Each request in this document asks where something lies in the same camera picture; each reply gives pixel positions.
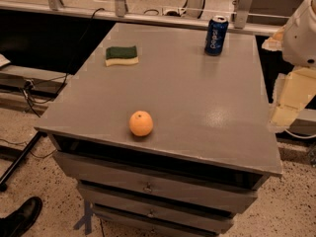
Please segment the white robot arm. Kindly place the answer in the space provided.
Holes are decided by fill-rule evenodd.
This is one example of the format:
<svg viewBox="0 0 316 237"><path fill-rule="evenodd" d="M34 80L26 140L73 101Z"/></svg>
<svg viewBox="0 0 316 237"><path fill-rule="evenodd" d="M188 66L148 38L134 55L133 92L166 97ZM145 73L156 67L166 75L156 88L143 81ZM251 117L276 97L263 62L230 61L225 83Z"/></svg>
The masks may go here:
<svg viewBox="0 0 316 237"><path fill-rule="evenodd" d="M291 72L276 79L270 119L272 125L288 128L316 96L316 0L304 0L262 48L280 51L293 65Z"/></svg>

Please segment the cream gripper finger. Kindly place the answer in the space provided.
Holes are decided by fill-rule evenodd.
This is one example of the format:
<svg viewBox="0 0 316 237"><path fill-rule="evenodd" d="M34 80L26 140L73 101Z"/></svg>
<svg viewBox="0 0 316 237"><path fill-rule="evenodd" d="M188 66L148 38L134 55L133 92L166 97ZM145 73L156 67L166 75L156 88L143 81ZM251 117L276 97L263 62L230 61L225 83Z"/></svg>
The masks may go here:
<svg viewBox="0 0 316 237"><path fill-rule="evenodd" d="M315 96L315 68L295 66L287 75L280 73L273 91L271 124L290 127Z"/></svg>
<svg viewBox="0 0 316 237"><path fill-rule="evenodd" d="M262 49L268 51L282 51L284 27L279 28L271 37L262 44Z"/></svg>

